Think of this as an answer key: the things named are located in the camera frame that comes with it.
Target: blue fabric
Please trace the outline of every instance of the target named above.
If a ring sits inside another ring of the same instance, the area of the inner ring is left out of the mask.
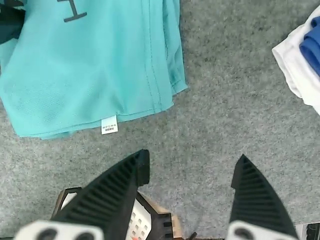
[[[320,17],[312,19],[311,26],[313,29],[304,36],[299,47],[305,60],[320,76]]]
[[[187,88],[179,0],[28,0],[0,45],[0,97],[16,133],[69,136],[165,111]]]

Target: white shirt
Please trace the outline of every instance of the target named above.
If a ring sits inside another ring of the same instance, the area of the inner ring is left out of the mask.
[[[290,90],[303,99],[304,104],[313,106],[320,115],[320,76],[311,68],[300,52],[299,45],[305,34],[312,30],[311,21],[320,16],[318,6],[303,25],[272,49],[272,53],[284,73]]]

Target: white label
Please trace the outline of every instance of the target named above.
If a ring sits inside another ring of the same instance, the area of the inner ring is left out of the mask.
[[[112,134],[118,132],[117,116],[101,120],[101,133]]]

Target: gray carpet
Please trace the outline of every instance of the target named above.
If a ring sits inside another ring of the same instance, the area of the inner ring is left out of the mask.
[[[189,89],[167,112],[120,123],[118,133],[20,139],[0,105],[0,237],[48,219],[61,190],[88,184],[141,148],[151,153],[142,192],[181,217],[185,237],[226,236],[242,153],[295,223],[320,220],[320,116],[290,92],[271,53],[317,2],[183,0]]]

